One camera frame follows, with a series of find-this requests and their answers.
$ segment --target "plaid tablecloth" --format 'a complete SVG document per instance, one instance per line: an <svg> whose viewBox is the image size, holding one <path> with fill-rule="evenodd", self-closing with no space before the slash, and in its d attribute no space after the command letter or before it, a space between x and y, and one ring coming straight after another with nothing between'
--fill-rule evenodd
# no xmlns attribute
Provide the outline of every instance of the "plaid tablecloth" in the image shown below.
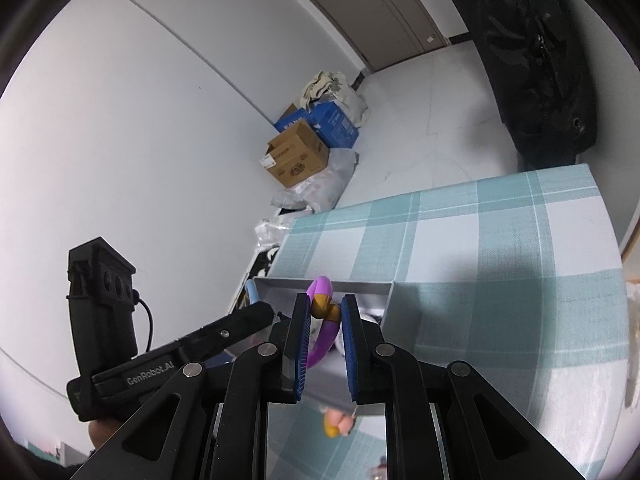
<svg viewBox="0 0 640 480"><path fill-rule="evenodd" d="M586 165L301 218L270 276L320 274L395 281L389 309L413 302L422 313L409 349L418 359L470 362L583 475L596 478L622 405L628 320L618 245ZM289 443L295 449L278 453L277 462L295 455L294 469L304 470L298 478L342 477L340 467L326 469L319 455L297 449L302 442ZM332 453L335 461L343 452Z"/></svg>

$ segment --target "purple handle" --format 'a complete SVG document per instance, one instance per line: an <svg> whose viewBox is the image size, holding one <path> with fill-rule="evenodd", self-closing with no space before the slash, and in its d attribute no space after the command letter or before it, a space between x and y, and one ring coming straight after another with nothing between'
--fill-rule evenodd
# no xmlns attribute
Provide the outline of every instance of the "purple handle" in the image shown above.
<svg viewBox="0 0 640 480"><path fill-rule="evenodd" d="M327 354L334 344L335 338L340 330L340 323L335 321L329 321L328 319L322 320L322 326L318 333L318 339L314 344L314 349L309 352L306 357L306 367L311 368L316 366L320 360Z"/></svg>

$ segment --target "cardboard box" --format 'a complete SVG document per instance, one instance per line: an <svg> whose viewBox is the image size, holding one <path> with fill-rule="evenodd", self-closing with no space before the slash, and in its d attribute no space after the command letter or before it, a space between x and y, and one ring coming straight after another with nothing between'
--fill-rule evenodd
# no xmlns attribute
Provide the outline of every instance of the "cardboard box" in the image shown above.
<svg viewBox="0 0 640 480"><path fill-rule="evenodd" d="M269 143L260 163L284 187L292 187L326 168L329 149L305 122L286 128Z"/></svg>
<svg viewBox="0 0 640 480"><path fill-rule="evenodd" d="M352 148L355 144L358 129L334 102L317 104L310 113L303 108L295 111L292 111L292 108L293 105L274 124L279 132L283 132L297 121L304 120L329 148Z"/></svg>

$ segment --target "brown door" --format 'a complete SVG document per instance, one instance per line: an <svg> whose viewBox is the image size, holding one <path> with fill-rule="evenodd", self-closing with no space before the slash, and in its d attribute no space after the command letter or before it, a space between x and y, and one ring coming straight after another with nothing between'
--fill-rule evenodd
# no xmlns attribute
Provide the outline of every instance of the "brown door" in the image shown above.
<svg viewBox="0 0 640 480"><path fill-rule="evenodd" d="M376 71L444 46L420 0L312 0Z"/></svg>

